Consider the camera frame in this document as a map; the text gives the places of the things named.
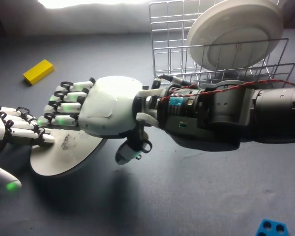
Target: hole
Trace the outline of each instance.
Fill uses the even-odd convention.
[[[279,233],[279,234],[283,234],[284,233],[284,227],[283,225],[277,225],[276,226],[276,231]]]
[[[271,223],[268,221],[265,221],[264,222],[264,229],[268,230],[268,231],[271,230]]]

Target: metal wire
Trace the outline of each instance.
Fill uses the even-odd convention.
[[[221,0],[212,0],[211,2],[214,2],[215,5],[221,2]],[[273,0],[273,2],[279,4],[279,0]],[[203,14],[206,10],[205,8],[212,6],[205,6],[207,3],[208,1],[204,0],[173,0],[150,3],[150,32],[155,77],[160,74],[171,74],[181,76],[184,80],[195,82],[199,85],[203,83],[203,81],[205,81],[205,83],[216,83],[219,80],[230,79],[230,77],[232,79],[242,79],[243,77],[246,79],[254,78],[256,80],[264,79],[264,76],[267,76],[268,79],[274,79],[275,76],[281,76],[280,79],[282,79],[282,76],[286,76],[286,80],[289,78],[294,67],[288,65],[293,64],[280,65],[282,56],[289,42],[287,38],[187,46],[186,37],[192,24]],[[268,55],[249,68],[219,70],[218,65],[223,48],[229,45],[236,46],[234,57],[230,58],[230,61],[233,63],[232,68],[234,68],[238,56],[238,48],[245,46],[245,44],[251,44],[248,63],[250,64],[255,48],[259,44],[265,42],[268,44],[279,43],[283,46],[280,47],[283,49],[279,52],[279,60],[274,60],[275,57],[271,57],[270,60],[271,55]],[[188,53],[188,50],[193,47],[198,48],[197,50],[200,50],[200,52],[202,50],[202,60],[199,65],[193,61]],[[215,70],[213,71],[209,71],[203,67],[204,55],[210,47],[219,48],[216,65],[214,65]]]

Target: background wall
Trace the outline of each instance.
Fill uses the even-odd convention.
[[[205,6],[214,4],[201,1]],[[0,20],[8,35],[149,32],[149,2],[46,9],[38,0],[0,0]],[[286,27],[295,28],[295,0],[280,0],[279,6]]]

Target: white robotic hand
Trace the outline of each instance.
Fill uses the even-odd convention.
[[[20,145],[52,145],[54,137],[50,129],[37,124],[36,118],[26,108],[17,109],[0,106],[0,151],[6,143]],[[15,192],[21,188],[20,181],[0,168],[0,193]]]
[[[105,139],[127,138],[116,153],[116,161],[122,165],[133,158],[139,159],[141,152],[149,152],[146,145],[151,146],[136,120],[137,112],[141,112],[141,102],[135,98],[142,89],[139,81],[124,76],[62,82],[37,123],[81,129]]]

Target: white plate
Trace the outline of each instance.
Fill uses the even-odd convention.
[[[30,154],[31,167],[42,176],[64,175],[78,170],[107,140],[76,130],[53,129],[51,135],[56,140],[51,147],[33,146]]]
[[[283,16],[269,0],[226,0],[203,13],[192,25],[187,45],[210,45],[279,39]],[[208,70],[245,68],[269,55],[278,41],[189,48],[189,54]]]

